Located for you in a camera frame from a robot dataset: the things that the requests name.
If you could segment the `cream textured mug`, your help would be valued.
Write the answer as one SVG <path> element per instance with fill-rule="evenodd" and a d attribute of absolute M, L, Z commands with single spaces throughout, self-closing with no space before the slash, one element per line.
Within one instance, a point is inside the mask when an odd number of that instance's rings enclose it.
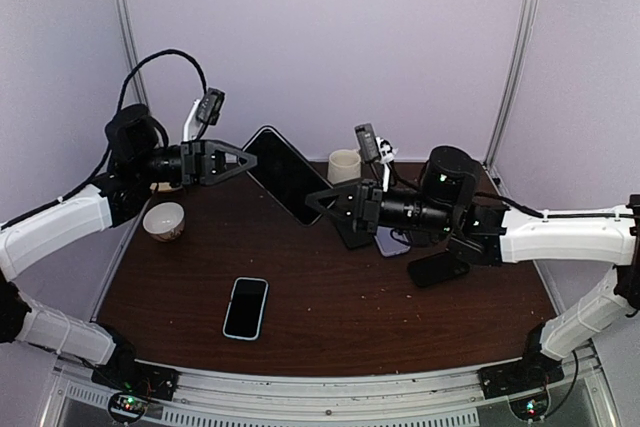
<path fill-rule="evenodd" d="M 327 180 L 338 184 L 361 177 L 361 157 L 357 150 L 339 149 L 328 159 Z"/>

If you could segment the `aluminium corner post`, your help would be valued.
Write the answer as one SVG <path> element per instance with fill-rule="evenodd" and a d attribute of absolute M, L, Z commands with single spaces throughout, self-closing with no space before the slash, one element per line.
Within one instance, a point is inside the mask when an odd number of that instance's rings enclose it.
<path fill-rule="evenodd" d="M 132 70 L 139 57 L 134 39 L 133 26 L 127 0 L 113 0 L 120 27 L 120 36 L 128 68 Z"/>
<path fill-rule="evenodd" d="M 528 47 L 538 11 L 539 0 L 522 0 L 515 41 L 504 84 L 498 115 L 494 124 L 484 165 L 489 171 L 495 169 L 499 149 L 504 140 L 510 114 L 515 105 Z"/>

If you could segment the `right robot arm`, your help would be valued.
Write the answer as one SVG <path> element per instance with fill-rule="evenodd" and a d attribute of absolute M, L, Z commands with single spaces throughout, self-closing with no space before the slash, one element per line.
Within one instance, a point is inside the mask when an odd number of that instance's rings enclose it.
<path fill-rule="evenodd" d="M 482 166 L 453 146 L 434 148 L 415 190 L 347 181 L 307 195 L 310 208 L 355 231 L 422 231 L 456 259 L 501 266 L 534 260 L 595 261 L 604 278 L 563 314 L 535 328 L 513 366 L 519 387 L 535 387 L 576 347 L 639 311 L 639 198 L 600 210 L 538 211 L 504 197 L 479 204 Z"/>

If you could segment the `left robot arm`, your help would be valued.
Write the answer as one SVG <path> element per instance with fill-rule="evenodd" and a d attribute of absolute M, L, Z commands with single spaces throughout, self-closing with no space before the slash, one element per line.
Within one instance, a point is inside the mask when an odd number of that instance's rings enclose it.
<path fill-rule="evenodd" d="M 257 164 L 254 155 L 219 140 L 168 142 L 147 106 L 134 104 L 106 125 L 109 165 L 88 183 L 18 221 L 1 226 L 1 340 L 24 342 L 104 366 L 123 391 L 144 371 L 116 333 L 64 314 L 21 292 L 17 277 L 50 254 L 90 234 L 115 228 L 142 211 L 152 184 L 214 186 Z"/>

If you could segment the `black phone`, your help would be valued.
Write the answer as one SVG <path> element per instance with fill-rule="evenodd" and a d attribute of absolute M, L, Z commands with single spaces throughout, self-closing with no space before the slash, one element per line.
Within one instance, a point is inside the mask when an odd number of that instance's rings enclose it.
<path fill-rule="evenodd" d="M 367 232 L 354 232 L 349 224 L 334 223 L 334 227 L 348 250 L 356 250 L 374 244 L 374 237 Z"/>
<path fill-rule="evenodd" d="M 306 204 L 306 197 L 330 189 L 331 184 L 280 132 L 262 126 L 243 151 L 257 159 L 248 175 L 298 223 L 308 227 L 321 218 Z"/>

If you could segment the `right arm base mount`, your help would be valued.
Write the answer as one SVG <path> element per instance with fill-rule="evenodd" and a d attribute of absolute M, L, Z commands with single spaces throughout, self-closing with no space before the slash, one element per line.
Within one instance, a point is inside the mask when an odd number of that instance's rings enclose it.
<path fill-rule="evenodd" d="M 543 390 L 565 377 L 559 361 L 526 362 L 523 359 L 481 368 L 478 376 L 485 399 Z"/>

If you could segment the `phone in light-blue case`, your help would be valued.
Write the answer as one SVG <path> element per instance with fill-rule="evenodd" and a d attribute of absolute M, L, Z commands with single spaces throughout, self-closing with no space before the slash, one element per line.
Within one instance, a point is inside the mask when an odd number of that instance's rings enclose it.
<path fill-rule="evenodd" d="M 238 277 L 233 283 L 222 333 L 226 338 L 255 341 L 259 338 L 269 293 L 262 278 Z"/>

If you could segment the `lilac silicone phone case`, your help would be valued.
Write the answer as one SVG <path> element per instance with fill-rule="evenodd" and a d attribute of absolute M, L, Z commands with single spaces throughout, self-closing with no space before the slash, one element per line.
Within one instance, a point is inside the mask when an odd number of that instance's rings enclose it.
<path fill-rule="evenodd" d="M 374 241 L 385 258 L 404 255 L 411 250 L 409 239 L 402 232 L 389 227 L 378 227 Z"/>

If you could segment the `white patterned bowl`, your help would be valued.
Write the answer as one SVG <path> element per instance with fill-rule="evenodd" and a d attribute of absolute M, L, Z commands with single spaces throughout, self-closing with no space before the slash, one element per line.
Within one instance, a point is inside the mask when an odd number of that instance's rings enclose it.
<path fill-rule="evenodd" d="M 144 215 L 144 231 L 158 242 L 176 240 L 185 228 L 185 212 L 176 202 L 163 202 L 155 205 Z"/>

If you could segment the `left aluminium corner post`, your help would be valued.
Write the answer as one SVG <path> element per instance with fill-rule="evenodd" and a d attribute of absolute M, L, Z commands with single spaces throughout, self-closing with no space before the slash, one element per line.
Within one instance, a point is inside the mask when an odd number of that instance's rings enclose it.
<path fill-rule="evenodd" d="M 133 26 L 127 0 L 113 0 L 120 27 L 120 36 L 128 68 L 132 70 L 139 57 L 134 39 Z"/>

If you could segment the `right aluminium corner post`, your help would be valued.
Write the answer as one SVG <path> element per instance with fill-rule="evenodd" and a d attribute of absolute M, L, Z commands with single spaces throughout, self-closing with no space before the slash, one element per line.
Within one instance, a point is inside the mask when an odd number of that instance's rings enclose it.
<path fill-rule="evenodd" d="M 504 84 L 498 115 L 494 124 L 484 165 L 489 171 L 495 169 L 499 149 L 504 140 L 510 114 L 515 105 L 528 47 L 538 11 L 539 0 L 522 0 L 515 41 Z"/>

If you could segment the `beige ceramic plate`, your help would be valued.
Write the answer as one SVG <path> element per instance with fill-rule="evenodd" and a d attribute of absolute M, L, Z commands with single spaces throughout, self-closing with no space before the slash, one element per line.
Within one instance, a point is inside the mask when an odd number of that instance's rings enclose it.
<path fill-rule="evenodd" d="M 153 184 L 151 186 L 151 191 L 154 193 L 171 193 L 181 190 L 181 187 L 171 186 L 167 183 Z"/>

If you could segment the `black phone case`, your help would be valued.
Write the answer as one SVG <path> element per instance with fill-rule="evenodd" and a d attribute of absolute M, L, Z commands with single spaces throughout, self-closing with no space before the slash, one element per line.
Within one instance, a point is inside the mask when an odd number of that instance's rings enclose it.
<path fill-rule="evenodd" d="M 447 282 L 470 272 L 470 265 L 449 252 L 416 259 L 408 263 L 407 273 L 418 288 Z"/>

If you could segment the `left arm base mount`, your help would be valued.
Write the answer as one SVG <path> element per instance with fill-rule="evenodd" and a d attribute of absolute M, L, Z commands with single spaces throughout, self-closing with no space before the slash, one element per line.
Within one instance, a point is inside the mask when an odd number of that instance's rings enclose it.
<path fill-rule="evenodd" d="M 91 367 L 91 381 L 137 397 L 171 401 L 178 385 L 179 373 L 167 367 L 136 363 L 134 374 L 128 380 L 107 366 Z"/>

